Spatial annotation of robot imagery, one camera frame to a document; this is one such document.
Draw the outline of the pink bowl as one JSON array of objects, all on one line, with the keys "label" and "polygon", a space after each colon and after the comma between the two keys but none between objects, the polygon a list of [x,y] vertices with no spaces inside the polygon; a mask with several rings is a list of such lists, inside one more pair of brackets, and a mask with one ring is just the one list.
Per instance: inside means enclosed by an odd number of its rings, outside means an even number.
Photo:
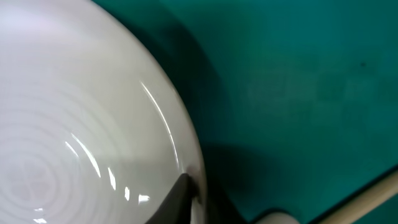
[{"label": "pink bowl", "polygon": [[128,29],[91,1],[1,2],[2,223],[145,223],[184,173],[205,223],[191,119]]}]

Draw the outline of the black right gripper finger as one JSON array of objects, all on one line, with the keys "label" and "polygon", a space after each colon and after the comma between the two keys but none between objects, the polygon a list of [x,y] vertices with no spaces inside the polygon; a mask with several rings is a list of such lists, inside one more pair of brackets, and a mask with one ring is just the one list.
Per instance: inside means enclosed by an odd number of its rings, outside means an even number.
[{"label": "black right gripper finger", "polygon": [[190,224],[192,201],[198,196],[198,187],[188,174],[181,174],[146,224]]}]

